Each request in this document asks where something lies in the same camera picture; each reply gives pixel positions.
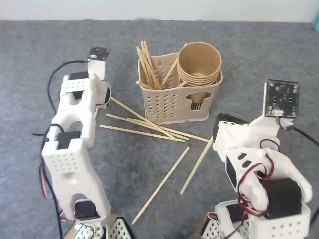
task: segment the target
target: beige plastic basket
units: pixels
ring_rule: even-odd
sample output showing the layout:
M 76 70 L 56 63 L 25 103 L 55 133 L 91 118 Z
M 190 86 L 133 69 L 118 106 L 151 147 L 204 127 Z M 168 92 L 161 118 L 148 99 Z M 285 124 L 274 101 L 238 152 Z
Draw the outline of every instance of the beige plastic basket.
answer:
M 151 56 L 151 60 L 156 67 L 155 75 L 161 81 L 174 63 L 178 53 L 171 53 L 163 56 Z M 139 82 L 146 84 L 145 75 L 138 60 Z M 180 79 L 177 67 L 173 70 L 170 78 L 165 84 L 164 90 L 148 90 L 141 87 L 146 118 L 156 124 L 183 123 L 187 121 L 204 121 L 209 117 L 209 109 L 215 97 L 216 91 L 223 81 L 220 74 L 217 83 L 208 87 L 178 88 Z M 197 101 L 199 96 L 205 99 Z

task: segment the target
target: white wall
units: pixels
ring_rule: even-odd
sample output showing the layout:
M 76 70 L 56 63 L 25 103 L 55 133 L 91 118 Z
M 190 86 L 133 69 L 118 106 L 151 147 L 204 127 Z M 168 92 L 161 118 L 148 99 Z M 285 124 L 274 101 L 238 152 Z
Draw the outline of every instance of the white wall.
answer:
M 319 0 L 0 0 L 6 20 L 312 22 L 318 10 Z

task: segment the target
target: black wire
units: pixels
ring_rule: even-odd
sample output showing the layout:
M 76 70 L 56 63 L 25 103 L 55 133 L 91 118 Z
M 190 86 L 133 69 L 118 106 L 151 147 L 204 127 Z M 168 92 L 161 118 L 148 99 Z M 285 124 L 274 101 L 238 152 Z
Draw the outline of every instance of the black wire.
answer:
M 241 223 L 238 225 L 238 227 L 235 228 L 235 230 L 233 230 L 230 234 L 228 234 L 227 236 L 223 237 L 222 239 L 229 239 L 232 235 L 234 235 L 239 228 L 244 224 L 245 221 L 245 217 L 241 220 Z
M 263 148 L 263 147 L 262 147 L 262 143 L 265 142 L 265 141 L 269 141 L 269 142 L 273 143 L 274 145 L 276 145 L 277 148 L 278 148 L 278 152 L 280 152 L 280 146 L 279 146 L 279 144 L 277 144 L 276 142 L 274 142 L 274 141 L 271 140 L 271 139 L 263 139 L 262 141 L 260 141 L 260 142 L 259 142 L 259 147 L 260 147 L 260 148 Z
M 61 219 L 60 219 L 60 212 L 59 212 L 59 206 L 58 206 L 58 202 L 57 202 L 57 199 L 56 199 L 56 196 L 55 196 L 55 193 L 54 193 L 54 190 L 53 190 L 53 187 L 50 183 L 50 180 L 46 174 L 46 170 L 45 170 L 45 164 L 44 164 L 44 158 L 42 157 L 42 150 L 44 148 L 44 145 L 45 145 L 45 142 L 46 142 L 46 136 L 47 134 L 49 133 L 50 131 L 50 128 L 51 127 L 59 127 L 59 129 L 64 132 L 63 128 L 56 124 L 56 123 L 53 123 L 49 126 L 49 128 L 45 131 L 44 133 L 44 137 L 43 137 L 43 140 L 42 140 L 42 143 L 41 143 L 41 150 L 40 150 L 40 155 L 41 155 L 41 163 L 40 163 L 40 166 L 39 166 L 39 173 L 40 173 L 40 168 L 42 167 L 43 169 L 43 177 L 44 177 L 44 180 L 46 182 L 46 184 L 48 185 L 50 191 L 51 191 L 51 194 L 52 194 L 52 198 L 53 198 L 53 201 L 54 201 L 54 207 L 55 207 L 55 212 L 56 212 L 56 216 L 57 216 L 57 219 L 58 219 L 58 226 L 59 226 L 59 234 L 60 234 L 60 239 L 63 239 L 63 232 L 62 232 L 62 225 L 61 225 Z
M 44 134 L 42 134 L 42 133 L 32 133 L 31 135 L 32 136 L 42 136 L 42 137 L 44 136 Z
M 319 142 L 316 141 L 314 138 L 312 138 L 311 136 L 309 136 L 307 133 L 303 132 L 301 129 L 295 127 L 295 126 L 292 126 L 288 129 L 286 128 L 283 128 L 280 124 L 280 118 L 278 118 L 279 121 L 277 121 L 277 118 L 276 118 L 276 123 L 279 125 L 280 128 L 284 129 L 284 130 L 294 130 L 298 133 L 300 133 L 302 136 L 304 136 L 306 139 L 308 139 L 309 141 L 311 141 L 313 144 L 315 144 L 316 146 L 319 147 Z M 314 222 L 316 221 L 317 217 L 319 215 L 319 206 L 317 207 L 317 209 L 315 210 L 314 214 L 312 215 L 311 219 L 310 219 L 310 223 L 309 223 L 309 228 L 311 228 L 311 226 L 314 224 Z
M 306 139 L 309 139 L 312 143 L 314 143 L 316 146 L 319 147 L 319 142 L 316 141 L 314 138 L 310 137 L 307 133 L 303 132 L 301 129 L 293 127 L 293 130 L 300 133 L 302 136 L 304 136 Z M 309 228 L 311 228 L 311 226 L 314 224 L 314 222 L 316 221 L 317 217 L 319 214 L 319 206 L 317 207 L 317 209 L 315 210 L 314 214 L 312 215 L 311 219 L 310 219 L 310 224 L 309 224 Z
M 46 92 L 47 92 L 47 94 L 48 94 L 48 98 L 49 98 L 50 104 L 51 104 L 51 106 L 52 106 L 52 108 L 53 108 L 53 111 L 54 111 L 54 114 L 55 114 L 55 115 L 56 115 L 56 107 L 55 107 L 55 105 L 54 105 L 54 103 L 53 103 L 53 100 L 52 100 L 52 97 L 51 97 L 51 93 L 50 93 L 50 86 L 51 86 L 52 79 L 53 79 L 55 73 L 57 73 L 63 66 L 68 65 L 68 64 L 73 64 L 73 63 L 88 63 L 88 61 L 76 60 L 76 61 L 67 61 L 67 62 L 64 62 L 62 65 L 60 65 L 58 68 L 56 68 L 56 69 L 52 72 L 52 74 L 51 74 L 51 76 L 50 76 L 50 78 L 49 78 L 48 85 L 47 85 L 47 87 L 46 87 Z
M 312 143 L 314 143 L 315 145 L 317 145 L 319 147 L 319 142 L 316 141 L 314 138 L 310 137 L 308 134 L 306 134 L 305 132 L 303 132 L 301 129 L 298 129 L 296 127 L 293 127 L 293 130 L 300 133 L 302 136 L 306 137 L 307 139 L 309 139 Z

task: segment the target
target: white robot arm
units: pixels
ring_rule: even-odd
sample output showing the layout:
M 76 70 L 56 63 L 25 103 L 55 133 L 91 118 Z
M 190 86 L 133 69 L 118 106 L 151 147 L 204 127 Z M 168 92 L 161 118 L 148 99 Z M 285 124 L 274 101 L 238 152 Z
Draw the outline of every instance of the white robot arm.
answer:
M 95 108 L 110 98 L 110 85 L 104 81 L 105 61 L 109 49 L 92 48 L 88 71 L 65 76 L 60 102 L 51 127 L 48 142 L 42 150 L 45 164 L 52 176 L 52 186 L 65 217 L 77 223 L 89 224 L 93 230 L 85 238 L 99 239 L 107 234 L 106 222 L 111 213 L 101 180 L 92 168 L 88 149 L 94 144 Z M 75 122 L 81 131 L 67 132 Z M 76 200 L 76 194 L 86 198 Z
M 219 114 L 213 149 L 238 200 L 220 203 L 215 211 L 221 231 L 232 239 L 301 239 L 308 235 L 312 187 L 285 155 L 276 137 L 291 127 L 298 113 L 299 84 L 268 80 L 263 114 L 251 123 Z M 248 212 L 244 231 L 234 228 Z

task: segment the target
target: stack of paper cups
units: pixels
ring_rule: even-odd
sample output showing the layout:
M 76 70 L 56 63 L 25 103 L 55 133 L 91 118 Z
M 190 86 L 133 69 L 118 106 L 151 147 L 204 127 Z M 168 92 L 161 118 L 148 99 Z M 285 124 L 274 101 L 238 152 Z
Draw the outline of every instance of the stack of paper cups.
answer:
M 192 42 L 179 52 L 177 70 L 182 81 L 195 87 L 216 83 L 221 68 L 219 51 L 206 42 Z

